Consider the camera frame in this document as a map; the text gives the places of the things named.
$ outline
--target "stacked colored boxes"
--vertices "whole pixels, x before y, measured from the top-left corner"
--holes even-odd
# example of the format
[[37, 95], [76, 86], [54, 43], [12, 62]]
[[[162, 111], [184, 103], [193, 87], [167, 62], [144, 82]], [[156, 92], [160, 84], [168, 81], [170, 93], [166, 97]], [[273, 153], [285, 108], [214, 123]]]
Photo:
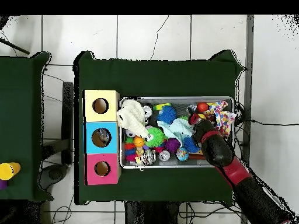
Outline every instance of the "stacked colored boxes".
[[[114, 90], [84, 90], [84, 146], [85, 146], [85, 184], [117, 184], [121, 175], [119, 165], [119, 132], [116, 121], [119, 94]], [[97, 113], [97, 99], [106, 102], [102, 113]], [[109, 141], [103, 145], [95, 142], [97, 130], [105, 130]], [[105, 164], [105, 174], [99, 174], [97, 166]]]

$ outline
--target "pink box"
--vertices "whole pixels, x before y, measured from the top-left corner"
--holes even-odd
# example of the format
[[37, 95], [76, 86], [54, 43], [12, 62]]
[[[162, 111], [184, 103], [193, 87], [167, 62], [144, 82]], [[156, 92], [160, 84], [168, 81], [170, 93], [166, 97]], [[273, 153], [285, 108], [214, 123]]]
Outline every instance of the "pink box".
[[[96, 173], [95, 166], [98, 162], [106, 162], [109, 172], [105, 176]], [[117, 184], [121, 174], [119, 158], [116, 153], [87, 154], [87, 183], [88, 185]]]

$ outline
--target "orange ball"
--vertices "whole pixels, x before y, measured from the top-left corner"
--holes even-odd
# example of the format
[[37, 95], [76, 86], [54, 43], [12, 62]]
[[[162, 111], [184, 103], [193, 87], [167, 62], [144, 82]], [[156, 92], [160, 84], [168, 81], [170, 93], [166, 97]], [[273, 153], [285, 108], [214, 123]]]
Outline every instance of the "orange ball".
[[144, 145], [144, 140], [140, 136], [135, 136], [133, 143], [136, 147], [141, 148]]

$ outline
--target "yellow cup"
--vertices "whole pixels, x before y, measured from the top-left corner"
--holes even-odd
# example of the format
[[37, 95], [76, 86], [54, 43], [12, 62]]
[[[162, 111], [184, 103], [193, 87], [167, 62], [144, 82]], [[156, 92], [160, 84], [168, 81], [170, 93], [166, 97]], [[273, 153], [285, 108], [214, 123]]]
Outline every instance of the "yellow cup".
[[0, 179], [9, 180], [16, 175], [20, 169], [20, 164], [16, 162], [2, 163], [0, 164]]

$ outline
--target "blue box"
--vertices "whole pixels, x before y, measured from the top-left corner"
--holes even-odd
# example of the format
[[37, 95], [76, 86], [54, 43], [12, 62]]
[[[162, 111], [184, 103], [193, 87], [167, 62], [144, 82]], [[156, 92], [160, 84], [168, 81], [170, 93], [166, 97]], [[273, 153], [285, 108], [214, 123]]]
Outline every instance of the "blue box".
[[[106, 147], [97, 147], [92, 142], [92, 134], [96, 129], [107, 129], [110, 133], [111, 140]], [[87, 154], [104, 154], [117, 153], [119, 143], [119, 132], [116, 122], [87, 122], [86, 123], [86, 153]]]

